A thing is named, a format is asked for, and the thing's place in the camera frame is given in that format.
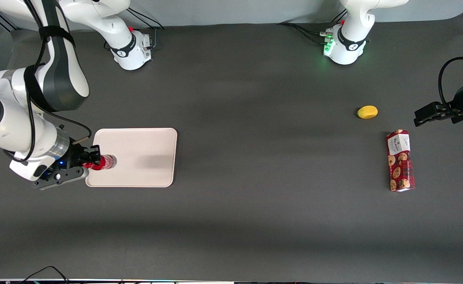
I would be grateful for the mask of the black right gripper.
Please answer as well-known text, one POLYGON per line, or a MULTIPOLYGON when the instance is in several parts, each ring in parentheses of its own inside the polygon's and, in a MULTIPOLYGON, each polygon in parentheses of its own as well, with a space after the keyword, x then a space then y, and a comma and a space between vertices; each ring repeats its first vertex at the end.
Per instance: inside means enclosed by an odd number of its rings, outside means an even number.
POLYGON ((93 145, 89 149, 70 138, 65 155, 53 164, 52 180, 81 180, 85 178, 85 169, 82 166, 87 163, 100 163, 100 160, 99 145, 93 145))

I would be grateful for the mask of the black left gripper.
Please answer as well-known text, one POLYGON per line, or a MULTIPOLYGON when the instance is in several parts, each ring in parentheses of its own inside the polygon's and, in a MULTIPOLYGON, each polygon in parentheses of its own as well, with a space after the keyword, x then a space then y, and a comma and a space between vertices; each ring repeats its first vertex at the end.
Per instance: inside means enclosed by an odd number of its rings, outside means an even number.
POLYGON ((419 127, 426 122, 437 117, 437 120, 442 121, 452 119, 452 124, 457 124, 463 121, 463 87, 459 88, 452 100, 452 108, 447 103, 429 103, 426 106, 414 112, 414 125, 419 127))

